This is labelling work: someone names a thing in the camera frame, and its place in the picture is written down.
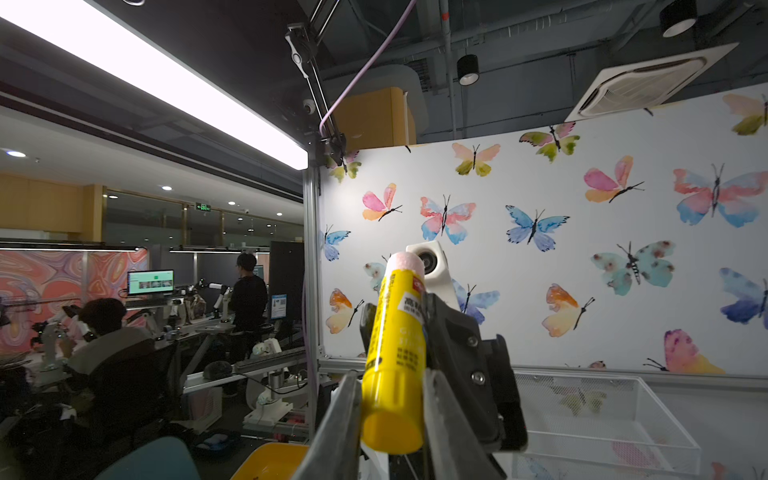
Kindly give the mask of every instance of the colorful patterned wall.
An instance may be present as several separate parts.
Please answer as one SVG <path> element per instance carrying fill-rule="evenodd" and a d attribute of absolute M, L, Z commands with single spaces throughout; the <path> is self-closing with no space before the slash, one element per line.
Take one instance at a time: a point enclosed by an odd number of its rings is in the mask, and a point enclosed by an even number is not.
<path fill-rule="evenodd" d="M 768 374 L 766 94 L 323 169 L 325 354 L 362 352 L 346 326 L 377 301 L 385 258 L 437 239 L 462 309 L 515 365 Z"/>
<path fill-rule="evenodd" d="M 36 335 L 32 324 L 51 318 L 63 305 L 81 305 L 83 299 L 118 297 L 118 290 L 125 288 L 127 272 L 146 270 L 148 262 L 146 250 L 90 252 L 88 287 L 84 293 L 82 252 L 0 251 L 0 296 L 4 302 L 44 302 L 8 310 L 11 324 L 0 328 L 0 352 L 29 349 L 29 341 Z"/>

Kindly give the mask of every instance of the yellow tray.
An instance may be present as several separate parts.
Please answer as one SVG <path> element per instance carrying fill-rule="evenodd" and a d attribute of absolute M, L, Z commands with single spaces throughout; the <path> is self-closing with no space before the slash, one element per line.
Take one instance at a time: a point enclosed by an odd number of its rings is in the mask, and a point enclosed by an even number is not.
<path fill-rule="evenodd" d="M 266 443 L 248 456 L 230 480 L 290 480 L 309 448 L 291 443 Z"/>

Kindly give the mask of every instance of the black spotlight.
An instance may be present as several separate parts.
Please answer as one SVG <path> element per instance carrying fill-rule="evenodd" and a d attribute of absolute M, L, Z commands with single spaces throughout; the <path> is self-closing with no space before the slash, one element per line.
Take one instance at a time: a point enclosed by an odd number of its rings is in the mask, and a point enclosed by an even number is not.
<path fill-rule="evenodd" d="M 694 26 L 697 16 L 696 0 L 675 0 L 659 14 L 662 35 L 669 38 L 683 33 Z"/>
<path fill-rule="evenodd" d="M 465 87 L 475 83 L 480 78 L 480 67 L 477 55 L 464 55 L 456 62 L 458 82 Z"/>

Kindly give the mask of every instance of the security camera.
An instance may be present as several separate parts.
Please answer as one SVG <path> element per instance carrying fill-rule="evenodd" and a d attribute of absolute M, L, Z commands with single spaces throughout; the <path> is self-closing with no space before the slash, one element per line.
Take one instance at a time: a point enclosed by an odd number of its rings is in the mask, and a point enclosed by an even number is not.
<path fill-rule="evenodd" d="M 315 113 L 315 110 L 317 109 L 317 106 L 315 105 L 315 101 L 312 98 L 305 98 L 303 105 L 304 105 L 304 111 L 308 115 Z"/>
<path fill-rule="evenodd" d="M 446 305 L 458 310 L 458 300 L 448 270 L 448 259 L 440 242 L 433 240 L 408 245 L 406 252 L 414 253 L 424 263 L 424 287 L 427 291 L 436 294 Z"/>

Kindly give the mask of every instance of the screw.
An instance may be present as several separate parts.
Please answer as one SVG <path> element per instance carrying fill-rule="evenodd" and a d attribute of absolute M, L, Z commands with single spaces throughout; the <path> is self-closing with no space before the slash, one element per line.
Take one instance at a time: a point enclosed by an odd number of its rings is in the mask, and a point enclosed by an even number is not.
<path fill-rule="evenodd" d="M 472 381 L 476 383 L 477 385 L 484 385 L 485 384 L 485 374 L 483 372 L 474 372 L 472 373 Z"/>

